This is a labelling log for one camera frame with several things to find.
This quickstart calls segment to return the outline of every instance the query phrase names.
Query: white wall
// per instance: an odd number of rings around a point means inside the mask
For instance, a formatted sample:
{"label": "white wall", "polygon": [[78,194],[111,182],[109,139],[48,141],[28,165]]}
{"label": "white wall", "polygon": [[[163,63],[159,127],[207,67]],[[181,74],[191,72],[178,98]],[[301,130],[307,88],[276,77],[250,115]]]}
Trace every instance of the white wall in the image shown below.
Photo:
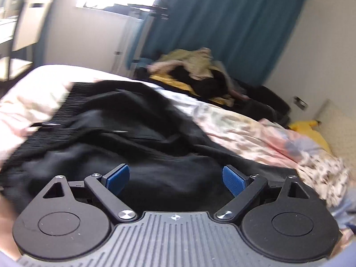
{"label": "white wall", "polygon": [[314,118],[326,99],[356,116],[356,0],[307,0],[265,85],[291,105],[292,120]]}
{"label": "white wall", "polygon": [[46,41],[45,64],[67,64],[110,72],[128,17],[56,0]]}

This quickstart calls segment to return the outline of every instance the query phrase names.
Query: gray ribbed plate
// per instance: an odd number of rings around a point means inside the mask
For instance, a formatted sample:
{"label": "gray ribbed plate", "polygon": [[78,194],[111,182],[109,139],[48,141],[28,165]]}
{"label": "gray ribbed plate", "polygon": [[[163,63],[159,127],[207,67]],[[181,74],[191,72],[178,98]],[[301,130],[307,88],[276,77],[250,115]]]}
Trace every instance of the gray ribbed plate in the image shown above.
{"label": "gray ribbed plate", "polygon": [[212,221],[205,212],[147,212],[120,224],[98,250],[67,262],[43,262],[24,255],[26,267],[279,267],[320,266],[325,260],[290,264],[248,247],[236,227]]}

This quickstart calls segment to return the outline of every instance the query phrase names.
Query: power outlet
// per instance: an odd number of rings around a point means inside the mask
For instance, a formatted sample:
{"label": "power outlet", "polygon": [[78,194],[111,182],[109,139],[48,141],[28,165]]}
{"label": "power outlet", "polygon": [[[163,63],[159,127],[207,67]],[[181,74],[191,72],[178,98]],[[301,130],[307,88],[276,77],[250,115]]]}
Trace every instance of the power outlet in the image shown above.
{"label": "power outlet", "polygon": [[308,104],[301,100],[298,96],[293,97],[293,103],[303,111],[308,107]]}

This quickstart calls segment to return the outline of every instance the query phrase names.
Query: beige headboard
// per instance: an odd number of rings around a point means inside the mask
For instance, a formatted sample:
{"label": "beige headboard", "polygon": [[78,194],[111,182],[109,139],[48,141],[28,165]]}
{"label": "beige headboard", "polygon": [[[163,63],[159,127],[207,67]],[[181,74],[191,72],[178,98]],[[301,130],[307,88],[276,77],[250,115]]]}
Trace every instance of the beige headboard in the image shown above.
{"label": "beige headboard", "polygon": [[346,116],[331,100],[327,100],[317,120],[322,122],[318,130],[333,154],[344,159],[351,178],[356,181],[356,119]]}

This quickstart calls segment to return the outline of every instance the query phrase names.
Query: bedding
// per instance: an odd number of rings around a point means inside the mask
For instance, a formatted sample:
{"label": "bedding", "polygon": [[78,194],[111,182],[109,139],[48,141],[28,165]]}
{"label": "bedding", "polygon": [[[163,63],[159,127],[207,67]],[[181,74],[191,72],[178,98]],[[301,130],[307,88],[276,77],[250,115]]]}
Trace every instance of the bedding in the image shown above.
{"label": "bedding", "polygon": [[[19,81],[0,101],[0,136],[5,138],[0,143],[0,167],[36,130],[29,128],[30,125],[51,118],[74,82],[100,80],[131,81],[122,76],[68,65],[38,67]],[[348,169],[341,160],[326,155],[322,148],[303,140],[304,136],[285,132],[267,120],[260,123],[152,83],[145,84],[168,97],[175,107],[191,116],[216,143],[246,159],[296,169],[302,180],[313,187],[328,206],[335,206],[342,199]]]}

